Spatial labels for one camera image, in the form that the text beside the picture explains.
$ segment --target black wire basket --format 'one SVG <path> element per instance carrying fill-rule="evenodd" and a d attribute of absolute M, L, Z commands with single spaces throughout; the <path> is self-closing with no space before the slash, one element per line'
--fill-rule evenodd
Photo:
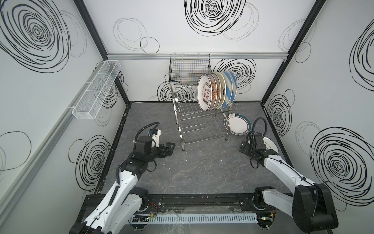
<path fill-rule="evenodd" d="M 170 54 L 170 82 L 194 85 L 207 73 L 212 73 L 210 54 Z"/>

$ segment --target gray floor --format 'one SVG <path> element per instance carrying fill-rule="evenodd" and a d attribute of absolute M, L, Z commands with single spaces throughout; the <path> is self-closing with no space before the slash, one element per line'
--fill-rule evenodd
<path fill-rule="evenodd" d="M 236 105 L 237 109 L 233 112 L 246 116 L 252 123 L 258 117 L 265 118 L 260 103 Z M 253 169 L 249 157 L 237 151 L 245 136 L 231 134 L 228 141 L 222 137 L 188 144 L 183 152 L 172 103 L 133 103 L 107 174 L 103 194 L 116 180 L 116 166 L 132 151 L 137 131 L 154 121 L 160 122 L 160 143 L 174 142 L 177 146 L 171 157 L 156 159 L 156 170 L 146 171 L 137 183 L 138 187 L 147 189 L 150 194 L 252 193 L 260 186 L 273 186 L 281 192 L 289 192 L 272 172 L 261 166 Z M 255 131 L 264 131 L 261 121 L 258 121 Z M 278 146 L 269 125 L 266 136 Z M 153 163 L 148 166 L 150 170 L 153 167 Z"/>

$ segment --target wire basket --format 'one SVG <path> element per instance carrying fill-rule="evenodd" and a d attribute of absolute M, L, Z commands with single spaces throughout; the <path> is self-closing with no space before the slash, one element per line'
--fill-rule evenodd
<path fill-rule="evenodd" d="M 72 114 L 77 119 L 95 119 L 113 86 L 121 65 L 118 60 L 106 60 L 79 99 Z"/>
<path fill-rule="evenodd" d="M 200 77 L 207 73 L 212 73 L 210 54 L 170 55 L 169 82 L 183 151 L 185 144 L 223 136 L 228 139 L 230 124 L 226 129 L 223 123 L 236 105 L 203 111 L 197 104 L 197 84 Z M 221 113 L 224 113 L 224 118 L 218 115 Z"/>
<path fill-rule="evenodd" d="M 199 82 L 203 74 L 212 73 L 210 54 L 171 54 L 169 81 L 182 85 Z"/>

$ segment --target plate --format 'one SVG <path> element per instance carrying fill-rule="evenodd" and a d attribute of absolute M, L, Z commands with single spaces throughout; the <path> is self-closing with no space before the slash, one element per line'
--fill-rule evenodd
<path fill-rule="evenodd" d="M 237 136 L 247 135 L 252 129 L 249 119 L 240 114 L 229 114 L 228 120 L 225 119 L 225 128 L 228 130 L 227 121 L 230 124 L 230 132 Z"/>
<path fill-rule="evenodd" d="M 220 83 L 220 80 L 218 79 L 218 76 L 216 74 L 211 74 L 215 80 L 215 83 L 217 84 L 217 100 L 213 106 L 213 109 L 212 110 L 215 110 L 217 109 L 217 106 L 218 104 L 220 103 L 220 100 L 221 100 L 221 83 Z"/>
<path fill-rule="evenodd" d="M 206 75 L 202 75 L 197 84 L 197 103 L 202 110 L 208 110 L 211 99 L 212 86 L 209 78 Z"/>
<path fill-rule="evenodd" d="M 233 85 L 233 94 L 234 94 L 233 101 L 234 101 L 236 98 L 236 92 L 237 92 L 237 80 L 236 80 L 235 74 L 232 71 L 229 71 L 229 72 L 231 74 L 231 77 L 233 78 L 233 81 L 234 81 L 233 84 L 235 84 Z"/>
<path fill-rule="evenodd" d="M 266 145 L 266 149 L 273 149 L 275 152 L 279 153 L 277 145 L 269 138 L 264 137 L 264 144 Z"/>
<path fill-rule="evenodd" d="M 219 109 L 222 107 L 222 104 L 223 102 L 225 101 L 225 89 L 226 89 L 226 83 L 225 83 L 225 78 L 223 77 L 223 75 L 219 72 L 215 72 L 214 74 L 216 74 L 216 76 L 218 77 L 218 80 L 220 81 L 221 83 L 221 99 L 220 99 L 220 102 L 218 103 L 218 106 L 216 109 Z"/>
<path fill-rule="evenodd" d="M 231 97 L 230 97 L 230 100 L 229 100 L 229 102 L 228 102 L 228 104 L 227 104 L 227 107 L 229 107 L 233 102 L 234 102 L 234 98 L 235 98 L 235 94 L 236 94 L 236 85 L 235 85 L 235 83 L 234 83 L 234 80 L 236 81 L 236 79 L 235 79 L 235 75 L 233 74 L 233 76 L 231 75 L 231 73 L 230 72 L 223 72 L 227 77 L 229 77 L 230 78 L 230 80 L 231 80 L 231 84 L 232 84 L 232 88 L 231 88 Z"/>
<path fill-rule="evenodd" d="M 224 72 L 220 72 L 220 73 L 222 74 L 223 78 L 225 79 L 225 84 L 226 84 L 225 100 L 224 100 L 221 108 L 226 108 L 226 107 L 229 106 L 228 104 L 229 104 L 230 99 L 231 99 L 233 85 L 232 85 L 232 80 L 231 80 L 230 76 L 226 76 L 226 74 Z"/>
<path fill-rule="evenodd" d="M 208 110 L 213 110 L 213 107 L 214 105 L 216 104 L 217 102 L 217 83 L 214 79 L 214 77 L 211 75 L 211 74 L 207 74 L 208 78 L 209 78 L 209 81 L 212 85 L 212 92 L 211 92 L 211 103 L 209 105 L 209 108 Z"/>

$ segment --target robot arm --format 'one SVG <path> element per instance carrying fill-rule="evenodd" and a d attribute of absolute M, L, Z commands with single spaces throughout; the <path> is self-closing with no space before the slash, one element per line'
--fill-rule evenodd
<path fill-rule="evenodd" d="M 273 172 L 294 195 L 288 196 L 270 186 L 256 188 L 254 203 L 257 208 L 276 207 L 291 216 L 304 232 L 338 227 L 334 202 L 326 185 L 314 183 L 288 165 L 274 150 L 266 149 L 263 135 L 253 134 L 249 141 L 250 144 L 243 142 L 239 151 Z"/>
<path fill-rule="evenodd" d="M 148 191 L 135 187 L 138 179 L 147 170 L 148 163 L 156 158 L 173 154 L 175 144 L 159 144 L 161 131 L 156 129 L 159 122 L 143 127 L 135 136 L 134 150 L 117 167 L 116 182 L 95 210 L 84 220 L 76 222 L 69 234 L 116 234 L 138 210 L 148 206 Z M 156 125 L 148 136 L 138 135 L 141 131 Z"/>

